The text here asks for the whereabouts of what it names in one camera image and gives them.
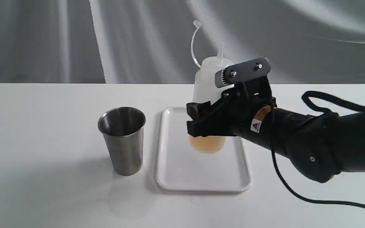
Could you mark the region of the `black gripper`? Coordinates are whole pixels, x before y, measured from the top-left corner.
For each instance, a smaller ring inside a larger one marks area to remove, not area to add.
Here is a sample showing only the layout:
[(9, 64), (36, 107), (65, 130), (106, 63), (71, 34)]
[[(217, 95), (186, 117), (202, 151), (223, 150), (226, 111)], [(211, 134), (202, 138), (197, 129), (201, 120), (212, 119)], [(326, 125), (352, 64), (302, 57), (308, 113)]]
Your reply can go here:
[(187, 103), (187, 133), (207, 136), (271, 136), (274, 130), (275, 97), (267, 76), (224, 89), (213, 104)]

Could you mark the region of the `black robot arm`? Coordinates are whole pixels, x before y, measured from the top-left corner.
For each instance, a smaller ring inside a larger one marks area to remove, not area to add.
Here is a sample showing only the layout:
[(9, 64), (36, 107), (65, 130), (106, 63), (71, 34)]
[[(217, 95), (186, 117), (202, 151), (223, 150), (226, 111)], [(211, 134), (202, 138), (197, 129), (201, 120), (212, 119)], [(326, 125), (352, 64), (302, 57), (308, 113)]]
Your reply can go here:
[(215, 103), (188, 103), (190, 136), (239, 136), (288, 158), (310, 180), (365, 172), (365, 106), (324, 92), (302, 100), (319, 116), (277, 107), (266, 76), (238, 82)]

